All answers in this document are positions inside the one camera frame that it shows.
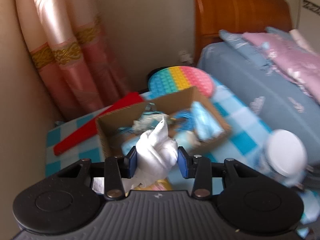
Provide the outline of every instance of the beige wall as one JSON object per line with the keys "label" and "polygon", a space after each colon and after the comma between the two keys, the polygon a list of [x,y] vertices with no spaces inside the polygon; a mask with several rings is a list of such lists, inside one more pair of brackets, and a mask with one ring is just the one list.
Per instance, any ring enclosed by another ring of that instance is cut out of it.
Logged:
{"label": "beige wall", "polygon": [[[320,5],[320,0],[309,0]],[[320,53],[320,16],[301,8],[299,31],[310,42],[315,51]]]}
{"label": "beige wall", "polygon": [[18,232],[12,201],[44,177],[46,133],[57,112],[30,61],[14,0],[0,0],[0,239]]}
{"label": "beige wall", "polygon": [[[299,0],[287,0],[296,23]],[[103,22],[134,88],[146,87],[154,68],[179,64],[178,52],[194,50],[193,0],[97,0]]]}

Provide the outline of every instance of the pink blanket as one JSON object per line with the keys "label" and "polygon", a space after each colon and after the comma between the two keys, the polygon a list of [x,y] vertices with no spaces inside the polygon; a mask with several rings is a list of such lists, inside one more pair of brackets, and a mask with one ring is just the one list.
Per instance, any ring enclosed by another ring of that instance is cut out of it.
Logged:
{"label": "pink blanket", "polygon": [[320,56],[278,34],[244,33],[243,38],[261,48],[282,73],[307,90],[320,104]]}

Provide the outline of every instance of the sunlit curtain fabric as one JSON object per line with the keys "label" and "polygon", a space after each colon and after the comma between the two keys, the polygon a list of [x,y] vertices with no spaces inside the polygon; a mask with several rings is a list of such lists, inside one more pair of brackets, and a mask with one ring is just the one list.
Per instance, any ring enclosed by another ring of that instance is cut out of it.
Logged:
{"label": "sunlit curtain fabric", "polygon": [[93,0],[16,0],[32,60],[67,120],[129,92]]}

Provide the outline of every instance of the checkered tablecloth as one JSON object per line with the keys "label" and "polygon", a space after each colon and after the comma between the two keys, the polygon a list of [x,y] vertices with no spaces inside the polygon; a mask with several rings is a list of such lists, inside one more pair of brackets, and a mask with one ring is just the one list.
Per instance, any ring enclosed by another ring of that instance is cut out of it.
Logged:
{"label": "checkered tablecloth", "polygon": [[[223,162],[226,158],[234,158],[252,168],[255,168],[263,145],[271,132],[270,128],[244,105],[226,86],[214,80],[216,90],[211,102],[232,127],[231,136],[218,148],[208,152],[205,156],[212,162]],[[151,97],[147,92],[142,95],[145,99]],[[91,158],[92,162],[104,161],[99,136],[96,135],[60,156],[53,154],[53,146],[101,111],[85,115],[67,122],[48,132],[46,176],[78,161],[82,158]],[[169,181],[175,190],[191,190],[193,179],[183,179],[177,166],[170,174]],[[219,194],[222,188],[221,179],[212,179],[213,193]],[[302,221],[314,221],[320,213],[320,197],[317,193],[307,191],[301,195],[305,203],[305,213]]]}

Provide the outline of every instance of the wooden headboard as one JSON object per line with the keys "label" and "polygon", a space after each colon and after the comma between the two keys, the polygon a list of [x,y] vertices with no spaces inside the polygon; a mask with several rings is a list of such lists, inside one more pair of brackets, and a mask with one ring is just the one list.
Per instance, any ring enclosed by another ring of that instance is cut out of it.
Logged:
{"label": "wooden headboard", "polygon": [[264,32],[266,26],[292,29],[285,0],[195,0],[195,5],[195,62],[203,47],[221,41],[221,29],[233,33]]}

